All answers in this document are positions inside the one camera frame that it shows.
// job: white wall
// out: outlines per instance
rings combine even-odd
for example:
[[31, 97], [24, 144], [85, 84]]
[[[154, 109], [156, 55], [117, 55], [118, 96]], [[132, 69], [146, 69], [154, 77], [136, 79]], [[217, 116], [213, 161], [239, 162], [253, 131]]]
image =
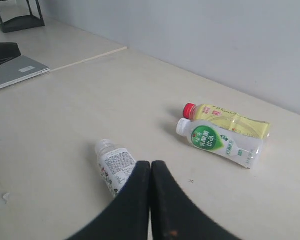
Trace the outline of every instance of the white wall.
[[40, 2], [48, 16], [300, 114], [300, 0]]

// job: green bottle label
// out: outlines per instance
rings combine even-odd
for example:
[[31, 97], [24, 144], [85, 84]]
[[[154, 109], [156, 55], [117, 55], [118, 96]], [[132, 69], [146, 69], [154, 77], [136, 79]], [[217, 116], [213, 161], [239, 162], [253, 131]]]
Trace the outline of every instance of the green bottle label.
[[192, 132], [191, 140], [193, 145], [203, 150], [215, 151], [224, 147], [218, 133], [209, 126], [198, 126]]

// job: silver laptop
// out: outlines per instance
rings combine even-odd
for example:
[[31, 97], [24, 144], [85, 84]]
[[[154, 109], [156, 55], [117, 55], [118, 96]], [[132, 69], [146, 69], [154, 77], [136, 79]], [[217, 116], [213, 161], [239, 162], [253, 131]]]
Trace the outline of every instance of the silver laptop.
[[50, 68], [26, 56], [0, 65], [0, 89], [45, 74]]

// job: white bottle cap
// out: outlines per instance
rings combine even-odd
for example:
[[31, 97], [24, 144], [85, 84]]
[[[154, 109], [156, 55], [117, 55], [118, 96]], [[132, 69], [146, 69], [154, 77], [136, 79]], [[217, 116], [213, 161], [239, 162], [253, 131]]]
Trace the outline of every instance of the white bottle cap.
[[100, 153], [102, 150], [109, 148], [115, 145], [110, 139], [103, 139], [96, 143], [95, 145], [95, 152], [96, 154]]
[[191, 121], [189, 119], [181, 118], [176, 126], [176, 133], [183, 137], [186, 137], [187, 136], [186, 127], [190, 123]]

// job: red bottle cap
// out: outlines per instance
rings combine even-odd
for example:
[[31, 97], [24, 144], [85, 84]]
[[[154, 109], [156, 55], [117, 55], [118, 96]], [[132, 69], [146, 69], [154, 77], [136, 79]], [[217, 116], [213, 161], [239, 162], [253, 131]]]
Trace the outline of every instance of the red bottle cap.
[[185, 119], [189, 119], [190, 118], [190, 113], [192, 111], [192, 109], [195, 107], [196, 105], [193, 103], [188, 103], [187, 105], [185, 105], [184, 109], [183, 109], [183, 117]]

